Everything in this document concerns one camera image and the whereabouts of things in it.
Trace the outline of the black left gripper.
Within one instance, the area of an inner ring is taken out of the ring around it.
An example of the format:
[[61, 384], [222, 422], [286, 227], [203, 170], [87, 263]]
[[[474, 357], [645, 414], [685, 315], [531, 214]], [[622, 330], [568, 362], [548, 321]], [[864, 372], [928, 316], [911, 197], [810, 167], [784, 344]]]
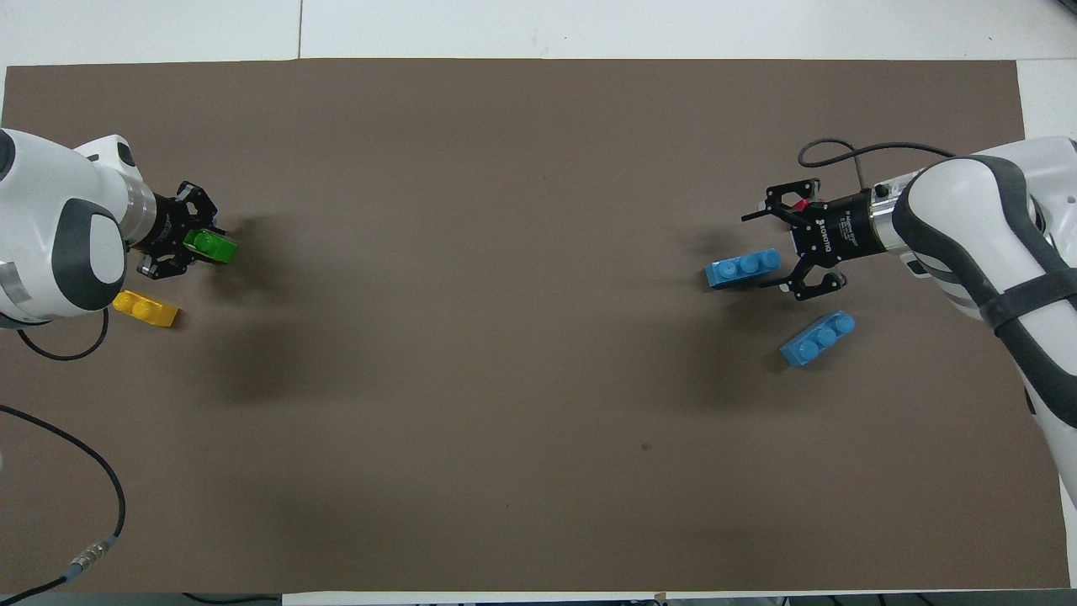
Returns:
[[157, 217], [146, 236], [137, 242], [140, 260], [137, 272], [146, 279], [173, 279], [188, 272], [196, 263], [211, 258], [188, 248], [182, 248], [184, 232], [206, 230], [225, 237], [226, 230], [216, 224], [218, 207], [201, 187], [182, 181], [173, 197], [155, 196]]

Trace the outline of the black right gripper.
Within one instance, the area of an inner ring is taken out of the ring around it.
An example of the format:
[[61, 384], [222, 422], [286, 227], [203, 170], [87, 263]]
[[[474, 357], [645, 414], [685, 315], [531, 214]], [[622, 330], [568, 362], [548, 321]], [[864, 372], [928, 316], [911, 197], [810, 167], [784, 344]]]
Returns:
[[872, 195], [858, 192], [823, 202], [820, 188], [819, 178], [769, 185], [758, 210], [740, 217], [741, 222], [777, 217], [791, 227], [796, 264], [780, 279], [763, 280], [759, 288], [777, 288], [795, 300], [820, 298], [847, 287], [847, 276], [822, 263], [885, 252], [873, 226]]

